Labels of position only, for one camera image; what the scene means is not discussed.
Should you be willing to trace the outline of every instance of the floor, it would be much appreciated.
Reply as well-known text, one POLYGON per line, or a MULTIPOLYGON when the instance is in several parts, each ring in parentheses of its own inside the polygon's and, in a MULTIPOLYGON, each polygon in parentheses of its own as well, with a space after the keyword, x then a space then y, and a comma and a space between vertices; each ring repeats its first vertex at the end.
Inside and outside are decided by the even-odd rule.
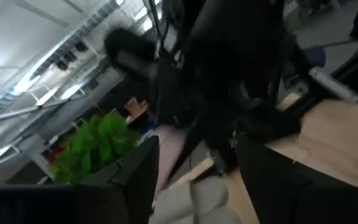
MULTIPOLYGON (((326 13, 318 14, 302 29, 294 31, 296 39, 301 48, 311 47, 313 45, 326 45, 333 42, 340 42, 349 38, 350 31, 353 27, 353 20, 358 11, 358 0, 351 0, 340 10, 330 10, 326 13)), ((327 62, 325 69, 333 72, 358 49, 358 43, 328 47, 325 49, 327 62)), ((281 97, 292 92, 282 91, 281 97)), ((201 143, 193 151, 179 171, 174 175, 172 181, 179 179, 186 174, 192 167, 195 167, 206 158, 208 148, 201 143)))

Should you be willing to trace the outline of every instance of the ceiling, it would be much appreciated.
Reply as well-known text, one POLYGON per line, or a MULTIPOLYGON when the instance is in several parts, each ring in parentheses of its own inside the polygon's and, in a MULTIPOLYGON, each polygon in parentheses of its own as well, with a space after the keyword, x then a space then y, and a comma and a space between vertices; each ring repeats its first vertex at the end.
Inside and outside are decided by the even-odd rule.
MULTIPOLYGON (((83 66, 97 63, 103 57, 106 32, 117 26, 149 29, 143 0, 116 0, 119 9, 95 27, 83 42, 89 50, 76 54, 78 60, 62 72, 51 66, 35 83, 26 86, 23 94, 5 112, 37 104, 50 90, 72 79, 73 85, 83 74, 83 66)), ((0 0, 0 96, 12 88, 25 74, 107 0, 0 0)), ((23 118, 0 122, 0 147, 20 131, 23 118)))

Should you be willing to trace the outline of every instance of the white ceiling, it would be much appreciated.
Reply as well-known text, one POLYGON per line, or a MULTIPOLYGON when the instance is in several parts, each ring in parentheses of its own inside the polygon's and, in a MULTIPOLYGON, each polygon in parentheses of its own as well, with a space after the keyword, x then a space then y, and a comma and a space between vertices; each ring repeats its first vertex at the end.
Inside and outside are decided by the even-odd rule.
MULTIPOLYGON (((99 9, 105 0, 0 0, 0 95, 36 64, 59 41, 99 9)), ((102 24, 87 36, 90 50, 77 55, 78 61, 68 72, 52 67, 30 87, 41 98, 68 76, 78 76, 75 69, 100 54, 106 32, 117 26, 131 27, 135 15, 144 7, 142 0, 125 0, 102 24)), ((36 104, 24 93, 10 108, 18 110, 36 104)), ((0 122, 0 145, 7 144, 12 133, 20 129, 21 119, 0 122)))

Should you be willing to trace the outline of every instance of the pink object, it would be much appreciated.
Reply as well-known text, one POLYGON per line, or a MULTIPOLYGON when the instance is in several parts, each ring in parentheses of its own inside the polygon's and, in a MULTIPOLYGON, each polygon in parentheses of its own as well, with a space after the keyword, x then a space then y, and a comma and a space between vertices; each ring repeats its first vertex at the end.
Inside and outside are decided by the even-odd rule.
POLYGON ((185 142, 185 132, 169 126, 161 126, 154 130, 154 134, 160 138, 160 162, 158 165, 158 179, 154 198, 165 187, 169 173, 177 161, 185 142))

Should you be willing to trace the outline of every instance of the green plant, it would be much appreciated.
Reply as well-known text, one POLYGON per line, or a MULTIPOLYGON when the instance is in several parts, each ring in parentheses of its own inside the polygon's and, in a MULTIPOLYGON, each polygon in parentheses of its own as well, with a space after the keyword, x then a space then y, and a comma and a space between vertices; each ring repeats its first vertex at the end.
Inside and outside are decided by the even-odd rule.
POLYGON ((138 138, 122 116, 93 116, 65 143, 50 171, 56 183, 77 183, 134 150, 138 138))

